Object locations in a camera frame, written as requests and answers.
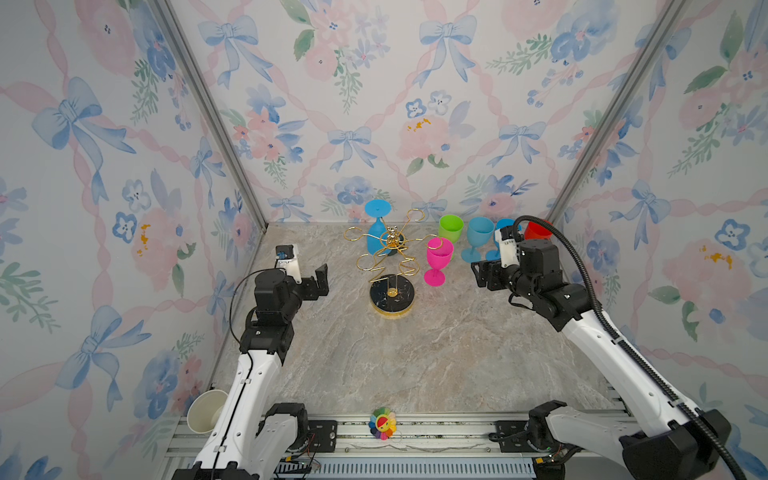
floral wallpaper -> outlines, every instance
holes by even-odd
[[[172,4],[268,220],[350,223],[544,214],[664,6]]]
[[[0,478],[150,478],[260,231],[142,0],[0,32]]]
[[[731,421],[748,478],[768,478],[767,112],[768,2],[695,0],[560,219],[621,332]]]

rainbow flower toy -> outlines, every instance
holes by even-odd
[[[373,411],[371,415],[371,421],[368,422],[368,426],[371,428],[371,434],[378,439],[387,440],[395,435],[397,430],[395,413],[382,407]]]

pink wine glass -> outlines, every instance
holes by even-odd
[[[432,270],[424,273],[424,281],[430,286],[441,286],[445,283],[445,274],[440,270],[446,268],[453,258],[453,243],[451,240],[437,237],[427,243],[427,263]]]

black cable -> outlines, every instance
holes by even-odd
[[[234,330],[232,330],[232,305],[235,303],[235,297],[237,296],[237,290],[240,288],[241,285],[243,285],[243,282],[248,280],[253,275],[256,275],[257,273],[266,272],[267,270],[274,270],[274,268],[263,268],[261,270],[256,270],[255,272],[248,273],[243,279],[240,281],[240,283],[237,284],[235,287],[235,290],[232,292],[232,301],[230,301],[230,333],[232,334],[232,338],[235,340],[236,343],[239,343],[240,341],[237,339],[237,336],[235,335]]]
[[[600,302],[598,301],[598,297],[594,293],[594,288],[592,286],[592,280],[589,278],[589,273],[587,272],[587,267],[584,266],[584,262],[581,260],[581,257],[579,256],[578,252],[574,248],[573,244],[568,240],[568,238],[565,237],[565,235],[555,228],[551,223],[547,222],[546,220],[542,220],[538,217],[533,217],[532,215],[521,215],[515,220],[515,223],[512,225],[512,234],[515,236],[515,241],[521,242],[523,241],[523,236],[518,232],[518,226],[521,222],[531,222],[535,223],[541,227],[544,227],[545,229],[552,232],[555,238],[560,240],[560,243],[563,244],[563,247],[568,251],[568,253],[571,255],[571,258],[576,263],[576,268],[578,268],[579,273],[581,274],[581,278],[584,280],[584,288],[587,290],[587,296],[589,297],[589,303],[592,307],[592,310],[594,311],[594,314],[597,316],[598,320],[600,321],[600,324],[603,326],[603,329],[605,332],[611,336],[613,340],[621,338],[621,334],[616,331],[616,329],[607,321],[605,316],[603,315],[603,308],[600,305]],[[664,395],[667,396],[667,398],[672,402],[677,402],[677,408],[683,411],[686,417],[691,420],[691,422],[694,423],[694,425],[699,429],[699,431],[707,437],[707,441],[712,445],[712,447],[715,449],[715,451],[720,455],[720,457],[723,459],[723,462],[726,464],[728,469],[733,474],[733,477],[736,480],[746,480],[746,476],[744,475],[744,472],[741,470],[741,467],[737,463],[736,459],[733,457],[733,455],[728,452],[728,450],[725,448],[725,445],[720,441],[719,438],[717,438],[714,435],[714,432],[712,432],[709,427],[702,421],[702,419],[692,412],[690,408],[688,408],[685,403],[680,402],[680,397],[677,396],[677,394],[672,390],[672,387],[664,381],[664,379],[659,376],[658,373],[645,361],[645,359],[635,350],[629,343],[627,343],[623,338],[621,340],[618,340],[616,342],[619,347],[623,351],[625,351],[629,357],[631,357],[636,364],[641,367],[646,374],[656,383],[656,385],[659,386],[659,388],[664,392]]]
[[[510,293],[509,294],[509,298],[507,298],[507,302],[509,302],[509,304],[512,305],[512,306],[519,306],[520,308],[524,308],[526,310],[533,310],[530,306],[525,306],[522,303],[515,303],[515,302],[513,302],[512,299],[514,299],[514,298],[515,298],[515,294],[514,293]]]
[[[315,461],[315,454],[317,453],[317,449],[315,449],[314,452],[312,452],[312,458],[310,458],[310,467],[309,470],[304,472],[304,475],[301,477],[301,480],[304,480],[306,478],[306,474],[310,473],[312,471],[312,462]]]
[[[584,450],[582,447],[577,447],[576,445],[570,445],[568,449],[568,453],[563,455],[563,458],[560,458],[558,460],[555,460],[554,462],[548,464],[548,465],[562,465],[566,463],[568,460],[571,459],[572,456],[576,455],[580,451]]]
[[[506,442],[507,440],[514,440],[519,439],[520,437],[524,437],[528,434],[528,430],[523,430],[522,432],[512,433],[510,435],[502,435],[501,433],[493,432],[488,433],[488,440],[491,442]]]
[[[232,292],[232,301],[230,301],[230,315],[229,315],[229,324],[230,324],[230,333],[232,334],[232,338],[235,339],[235,342],[238,342],[237,337],[235,336],[234,330],[232,330],[232,305],[235,303],[235,298],[237,297],[237,290],[240,288],[243,283],[248,280],[253,275],[256,275],[257,273],[266,272],[267,270],[271,270],[269,268],[264,268],[262,270],[256,270],[255,272],[248,273],[235,287],[235,290]],[[250,352],[248,352],[248,359],[250,360],[250,368],[248,369],[248,373],[245,376],[245,378],[249,378],[251,372],[253,371],[253,357],[250,355]],[[237,410],[237,405],[240,403],[240,398],[243,397],[243,391],[245,388],[243,387],[240,389],[240,394],[237,396],[237,400],[235,401],[235,406],[233,409],[233,412]],[[230,417],[229,423],[227,423],[227,429],[224,430],[224,435],[221,437],[221,443],[219,446],[221,447],[224,445],[224,440],[227,439],[227,434],[230,432],[230,427],[232,426],[232,421],[234,420],[234,415]],[[214,480],[214,475],[216,473],[216,464],[219,461],[219,454],[220,452],[216,452],[216,458],[214,458],[214,464],[210,468],[210,480]]]

upside-down blue wine glass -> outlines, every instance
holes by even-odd
[[[462,251],[462,260],[466,263],[479,262],[480,252],[478,247],[485,245],[493,235],[493,222],[489,218],[475,217],[469,221],[467,228],[467,240],[472,248]]]
[[[498,242],[496,241],[496,230],[499,230],[504,227],[509,227],[511,225],[515,224],[515,220],[512,218],[502,218],[498,222],[496,222],[496,228],[493,229],[493,243],[496,244],[496,250],[491,250],[488,253],[485,254],[486,260],[498,260],[502,258],[502,253],[498,250]]]

